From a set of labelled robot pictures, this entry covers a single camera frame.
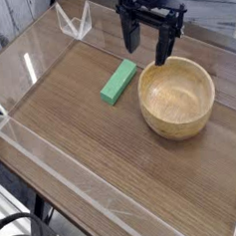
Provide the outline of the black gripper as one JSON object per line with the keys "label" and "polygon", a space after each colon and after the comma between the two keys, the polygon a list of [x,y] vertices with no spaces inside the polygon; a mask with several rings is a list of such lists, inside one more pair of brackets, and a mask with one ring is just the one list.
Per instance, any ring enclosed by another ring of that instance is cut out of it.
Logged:
{"label": "black gripper", "polygon": [[121,18],[124,45],[129,53],[139,45],[139,22],[159,28],[155,64],[164,65],[172,53],[175,36],[180,38],[183,34],[185,5],[177,0],[118,0],[117,12]]}

